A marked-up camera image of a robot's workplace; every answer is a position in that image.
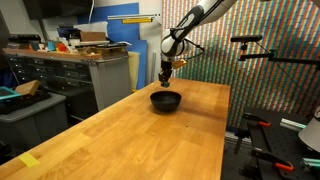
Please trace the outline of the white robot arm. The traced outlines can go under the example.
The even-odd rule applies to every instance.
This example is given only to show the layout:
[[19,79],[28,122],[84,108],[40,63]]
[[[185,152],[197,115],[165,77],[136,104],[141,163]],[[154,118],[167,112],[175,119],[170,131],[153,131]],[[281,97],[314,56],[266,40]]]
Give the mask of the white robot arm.
[[169,87],[172,63],[175,57],[189,51],[191,40],[187,35],[195,27],[212,23],[221,18],[237,0],[201,0],[172,28],[166,29],[161,41],[161,71],[158,79],[163,87]]

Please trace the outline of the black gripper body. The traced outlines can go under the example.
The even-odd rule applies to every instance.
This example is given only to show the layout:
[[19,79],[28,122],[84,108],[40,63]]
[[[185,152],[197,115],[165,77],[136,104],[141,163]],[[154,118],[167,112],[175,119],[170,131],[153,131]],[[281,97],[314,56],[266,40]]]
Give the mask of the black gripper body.
[[171,74],[172,74],[172,63],[167,61],[162,61],[160,75],[163,78],[169,78]]

